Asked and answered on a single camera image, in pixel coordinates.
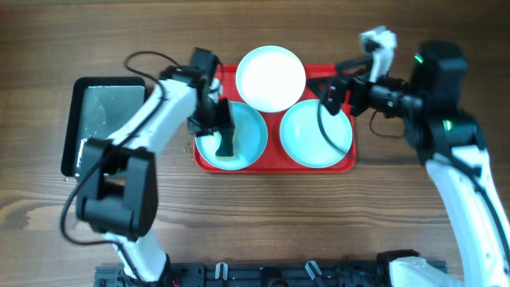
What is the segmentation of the green and yellow sponge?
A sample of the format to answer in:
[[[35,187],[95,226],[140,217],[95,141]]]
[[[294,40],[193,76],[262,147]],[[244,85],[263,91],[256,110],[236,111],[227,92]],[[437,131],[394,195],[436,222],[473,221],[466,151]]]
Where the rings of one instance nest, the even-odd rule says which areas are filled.
[[[219,134],[215,156],[219,159],[233,159],[235,157],[233,143],[233,133]]]

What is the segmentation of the light blue plate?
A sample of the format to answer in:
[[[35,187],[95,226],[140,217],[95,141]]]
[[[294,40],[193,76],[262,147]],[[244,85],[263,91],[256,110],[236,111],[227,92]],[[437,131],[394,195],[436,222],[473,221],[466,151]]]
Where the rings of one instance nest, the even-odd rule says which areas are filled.
[[[332,116],[318,100],[292,106],[280,122],[280,142],[295,162],[311,168],[330,167],[346,158],[354,132],[346,114]]]
[[[223,171],[236,171],[249,167],[264,153],[268,142],[268,128],[262,115],[242,102],[232,102],[235,130],[233,156],[215,155],[221,143],[221,135],[201,136],[195,139],[199,155],[210,165]]]

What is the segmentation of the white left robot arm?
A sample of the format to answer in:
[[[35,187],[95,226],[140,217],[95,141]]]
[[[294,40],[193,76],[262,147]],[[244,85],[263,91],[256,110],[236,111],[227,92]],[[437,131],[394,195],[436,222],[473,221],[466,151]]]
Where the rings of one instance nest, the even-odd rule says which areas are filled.
[[[182,122],[200,137],[215,132],[215,154],[232,157],[233,113],[221,98],[218,65],[170,66],[155,79],[148,101],[107,139],[84,144],[83,173],[74,190],[76,216],[111,244],[123,262],[121,282],[176,286],[171,260],[151,228],[159,205],[156,158]]]

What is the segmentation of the white round plate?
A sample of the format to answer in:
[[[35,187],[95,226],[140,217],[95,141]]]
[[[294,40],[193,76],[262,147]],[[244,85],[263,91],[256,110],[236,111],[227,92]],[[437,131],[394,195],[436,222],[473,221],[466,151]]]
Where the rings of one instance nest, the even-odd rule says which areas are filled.
[[[306,72],[290,50],[265,45],[248,52],[239,62],[235,75],[239,96],[260,112],[282,112],[303,95]]]

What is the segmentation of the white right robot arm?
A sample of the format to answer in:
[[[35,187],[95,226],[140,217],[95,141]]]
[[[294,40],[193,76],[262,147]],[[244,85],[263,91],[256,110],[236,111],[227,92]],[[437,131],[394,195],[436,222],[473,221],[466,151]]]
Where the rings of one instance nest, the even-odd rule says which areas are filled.
[[[404,81],[387,73],[370,78],[381,45],[369,41],[368,47],[365,57],[339,63],[334,75],[311,78],[307,87],[332,115],[347,105],[352,116],[372,109],[401,119],[404,138],[447,210],[464,285],[508,285],[509,222],[492,179],[484,133],[459,105],[468,68],[461,48],[450,41],[423,42]]]

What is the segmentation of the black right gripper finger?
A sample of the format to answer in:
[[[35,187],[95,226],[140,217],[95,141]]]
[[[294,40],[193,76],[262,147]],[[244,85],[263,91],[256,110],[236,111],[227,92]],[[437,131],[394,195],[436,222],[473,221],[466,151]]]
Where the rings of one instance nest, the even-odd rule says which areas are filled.
[[[335,65],[335,70],[340,76],[360,76],[371,72],[374,63],[372,56],[364,56]]]
[[[339,76],[310,78],[306,87],[317,96],[329,114],[335,116],[345,102],[349,80]]]

